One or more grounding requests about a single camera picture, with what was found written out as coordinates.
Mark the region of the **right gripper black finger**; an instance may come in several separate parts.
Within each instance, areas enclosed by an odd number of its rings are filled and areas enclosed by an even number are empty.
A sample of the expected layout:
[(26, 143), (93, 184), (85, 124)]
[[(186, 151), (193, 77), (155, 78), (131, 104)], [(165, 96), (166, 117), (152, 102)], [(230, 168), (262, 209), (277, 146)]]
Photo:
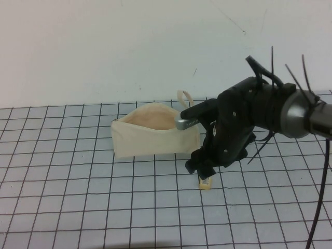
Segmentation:
[(214, 170), (215, 167), (217, 167), (217, 165), (211, 161), (199, 162), (197, 173), (201, 179), (207, 179), (216, 174)]
[(185, 168), (190, 174), (197, 171), (199, 174), (205, 171), (206, 156), (202, 148), (191, 153), (190, 159), (186, 161)]

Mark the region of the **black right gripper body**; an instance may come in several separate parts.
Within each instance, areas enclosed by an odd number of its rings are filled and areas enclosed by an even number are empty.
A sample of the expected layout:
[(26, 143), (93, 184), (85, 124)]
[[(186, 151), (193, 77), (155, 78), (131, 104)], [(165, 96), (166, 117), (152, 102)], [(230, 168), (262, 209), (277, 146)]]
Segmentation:
[(216, 99), (213, 124), (206, 126), (201, 166), (227, 167), (247, 156), (255, 140), (254, 127), (280, 131), (282, 89), (249, 77), (223, 91)]

